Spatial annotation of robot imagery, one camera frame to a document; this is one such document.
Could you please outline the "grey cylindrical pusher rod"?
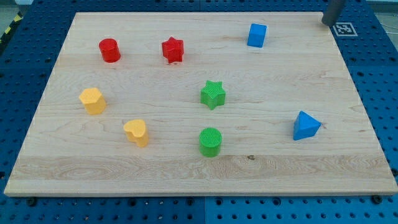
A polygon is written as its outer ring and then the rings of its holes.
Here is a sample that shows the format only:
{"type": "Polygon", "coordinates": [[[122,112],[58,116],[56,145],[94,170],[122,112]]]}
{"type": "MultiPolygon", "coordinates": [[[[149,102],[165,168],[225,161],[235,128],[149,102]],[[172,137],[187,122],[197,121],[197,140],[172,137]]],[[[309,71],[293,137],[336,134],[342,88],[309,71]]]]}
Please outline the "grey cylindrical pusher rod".
{"type": "Polygon", "coordinates": [[[329,0],[328,7],[323,13],[321,22],[326,26],[333,26],[336,24],[346,0],[329,0]]]}

